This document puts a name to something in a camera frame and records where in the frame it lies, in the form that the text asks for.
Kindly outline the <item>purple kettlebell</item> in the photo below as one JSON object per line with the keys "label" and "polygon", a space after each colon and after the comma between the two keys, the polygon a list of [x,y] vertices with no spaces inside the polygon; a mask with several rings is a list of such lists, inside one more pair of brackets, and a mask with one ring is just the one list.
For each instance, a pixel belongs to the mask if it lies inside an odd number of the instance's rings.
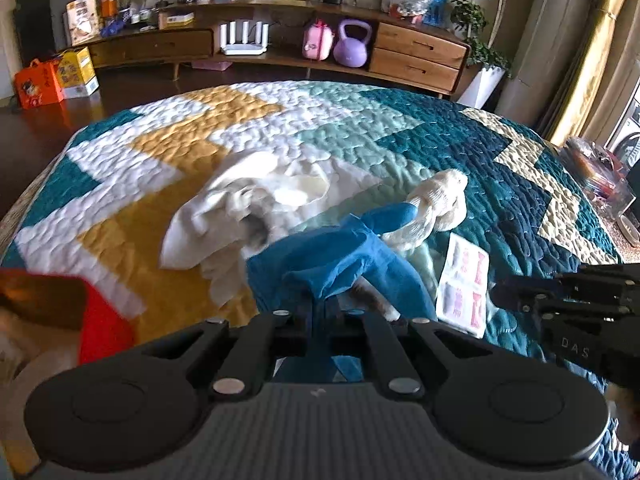
{"label": "purple kettlebell", "polygon": [[[366,36],[357,39],[347,35],[346,28],[355,26],[363,29]],[[334,60],[341,66],[348,68],[360,68],[367,63],[367,46],[372,36],[372,27],[363,21],[348,18],[341,21],[337,29],[338,40],[333,48]]]}

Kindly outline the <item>red square tin box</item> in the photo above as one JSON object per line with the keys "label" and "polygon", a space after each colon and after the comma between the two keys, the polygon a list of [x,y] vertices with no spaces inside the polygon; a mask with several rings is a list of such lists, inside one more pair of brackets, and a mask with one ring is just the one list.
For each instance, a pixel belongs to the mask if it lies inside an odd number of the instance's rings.
{"label": "red square tin box", "polygon": [[131,323],[77,276],[1,271],[1,383],[37,356],[70,348],[90,363],[136,343]]}

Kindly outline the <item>pink toy case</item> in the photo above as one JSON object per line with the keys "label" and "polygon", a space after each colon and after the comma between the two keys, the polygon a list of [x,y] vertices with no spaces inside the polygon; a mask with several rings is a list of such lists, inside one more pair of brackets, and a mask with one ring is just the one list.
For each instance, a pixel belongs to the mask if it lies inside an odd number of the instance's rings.
{"label": "pink toy case", "polygon": [[311,61],[325,61],[331,53],[333,41],[333,29],[326,22],[315,20],[304,32],[303,57]]}

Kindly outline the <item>orange gift bag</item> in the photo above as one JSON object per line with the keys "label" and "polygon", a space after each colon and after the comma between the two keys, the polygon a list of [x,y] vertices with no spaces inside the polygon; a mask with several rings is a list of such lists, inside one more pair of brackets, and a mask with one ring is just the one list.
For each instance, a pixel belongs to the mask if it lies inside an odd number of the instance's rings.
{"label": "orange gift bag", "polygon": [[55,61],[33,60],[14,76],[14,86],[23,110],[56,104],[64,100],[63,89],[58,82]]}

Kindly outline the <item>white crumpled cloth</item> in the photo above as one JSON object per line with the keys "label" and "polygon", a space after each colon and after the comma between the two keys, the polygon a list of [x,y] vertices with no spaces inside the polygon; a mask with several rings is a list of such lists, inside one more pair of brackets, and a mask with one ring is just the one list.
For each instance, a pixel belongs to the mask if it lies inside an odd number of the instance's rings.
{"label": "white crumpled cloth", "polygon": [[171,218],[160,267],[197,268],[208,281],[210,299],[223,306],[246,284],[248,258],[378,182],[334,157],[232,153]]}

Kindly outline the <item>cream knitted sock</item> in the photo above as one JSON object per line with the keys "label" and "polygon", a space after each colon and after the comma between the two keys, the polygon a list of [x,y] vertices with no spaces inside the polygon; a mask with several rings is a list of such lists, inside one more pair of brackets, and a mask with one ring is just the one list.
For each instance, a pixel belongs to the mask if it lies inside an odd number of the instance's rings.
{"label": "cream knitted sock", "polygon": [[382,240],[395,252],[419,247],[432,233],[456,228],[468,213],[465,189],[469,179],[457,169],[439,171],[420,182],[407,200],[416,206],[416,218],[406,226],[384,234]]}

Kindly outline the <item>black mini fridge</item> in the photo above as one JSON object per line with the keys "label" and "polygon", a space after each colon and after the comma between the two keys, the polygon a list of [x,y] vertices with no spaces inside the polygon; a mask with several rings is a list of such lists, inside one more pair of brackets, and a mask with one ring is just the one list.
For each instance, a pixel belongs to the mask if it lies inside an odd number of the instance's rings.
{"label": "black mini fridge", "polygon": [[67,47],[63,15],[70,0],[15,0],[13,10],[22,64],[45,61]]}

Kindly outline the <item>quilted zigzag blanket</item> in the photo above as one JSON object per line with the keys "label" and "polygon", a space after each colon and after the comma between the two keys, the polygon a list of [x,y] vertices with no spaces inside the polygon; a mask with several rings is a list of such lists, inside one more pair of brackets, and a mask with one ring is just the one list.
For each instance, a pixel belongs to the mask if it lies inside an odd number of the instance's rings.
{"label": "quilted zigzag blanket", "polygon": [[6,479],[633,479],[639,270],[550,146],[409,91],[82,128],[1,259]]}

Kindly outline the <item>white wifi router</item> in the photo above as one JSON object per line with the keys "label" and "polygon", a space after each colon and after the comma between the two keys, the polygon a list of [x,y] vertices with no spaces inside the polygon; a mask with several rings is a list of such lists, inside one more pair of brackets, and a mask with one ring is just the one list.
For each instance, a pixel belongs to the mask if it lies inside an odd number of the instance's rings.
{"label": "white wifi router", "polygon": [[219,51],[227,56],[259,56],[267,52],[269,24],[262,21],[222,22]]}

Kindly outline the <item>yellow cardboard box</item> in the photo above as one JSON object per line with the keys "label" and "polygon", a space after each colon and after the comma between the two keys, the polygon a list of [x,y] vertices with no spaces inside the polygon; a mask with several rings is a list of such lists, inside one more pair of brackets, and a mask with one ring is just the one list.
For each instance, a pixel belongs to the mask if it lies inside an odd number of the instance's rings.
{"label": "yellow cardboard box", "polygon": [[56,78],[66,100],[88,98],[99,89],[99,81],[87,47],[63,52],[58,57]]}

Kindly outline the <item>wooden tv console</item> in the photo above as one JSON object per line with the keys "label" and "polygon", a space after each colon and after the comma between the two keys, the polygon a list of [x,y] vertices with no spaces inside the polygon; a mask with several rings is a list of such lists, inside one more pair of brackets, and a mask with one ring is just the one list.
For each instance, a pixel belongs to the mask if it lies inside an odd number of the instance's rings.
{"label": "wooden tv console", "polygon": [[[305,58],[306,29],[315,22],[329,25],[337,37],[352,32],[366,46],[366,62],[347,67],[335,58]],[[356,25],[366,27],[356,32]],[[369,77],[428,90],[439,96],[456,92],[470,47],[451,32],[415,25],[381,12],[302,0],[212,0],[165,6],[157,30],[120,32],[86,42],[94,67],[111,68],[143,63],[227,61],[225,41],[254,38],[258,28],[268,32],[260,55],[235,55],[235,63],[257,63],[325,70]]]}

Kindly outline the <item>tall green potted plant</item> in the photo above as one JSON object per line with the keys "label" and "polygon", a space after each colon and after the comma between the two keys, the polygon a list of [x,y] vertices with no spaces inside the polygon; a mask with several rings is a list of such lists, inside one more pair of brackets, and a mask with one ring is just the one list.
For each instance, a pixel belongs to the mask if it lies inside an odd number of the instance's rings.
{"label": "tall green potted plant", "polygon": [[450,21],[470,47],[466,66],[477,67],[478,72],[462,92],[458,103],[482,108],[501,79],[510,74],[511,61],[494,48],[508,0],[497,0],[497,10],[492,23],[475,0],[452,0]]}

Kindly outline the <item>white product box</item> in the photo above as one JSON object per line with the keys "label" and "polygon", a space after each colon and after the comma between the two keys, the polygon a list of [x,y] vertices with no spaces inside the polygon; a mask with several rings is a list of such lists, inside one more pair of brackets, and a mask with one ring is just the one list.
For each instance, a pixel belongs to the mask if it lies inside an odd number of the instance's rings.
{"label": "white product box", "polygon": [[74,0],[66,4],[66,25],[70,44],[78,44],[100,36],[100,14],[96,0]]}

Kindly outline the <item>blue rubber glove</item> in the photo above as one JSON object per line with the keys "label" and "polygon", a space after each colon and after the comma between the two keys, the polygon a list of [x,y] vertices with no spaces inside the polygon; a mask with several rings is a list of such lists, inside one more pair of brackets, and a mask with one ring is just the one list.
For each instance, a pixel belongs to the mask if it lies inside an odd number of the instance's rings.
{"label": "blue rubber glove", "polygon": [[364,278],[403,318],[434,320],[433,300],[418,271],[381,238],[417,213],[413,204],[390,204],[277,240],[246,260],[258,311],[297,312],[316,330],[329,315],[326,303]]}

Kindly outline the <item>pink wet wipe packets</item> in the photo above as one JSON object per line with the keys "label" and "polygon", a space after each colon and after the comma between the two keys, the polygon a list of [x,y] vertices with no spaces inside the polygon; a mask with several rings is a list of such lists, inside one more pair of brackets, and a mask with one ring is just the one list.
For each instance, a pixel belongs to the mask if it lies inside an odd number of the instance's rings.
{"label": "pink wet wipe packets", "polygon": [[436,294],[436,315],[440,322],[476,338],[484,337],[488,271],[488,253],[451,233]]}

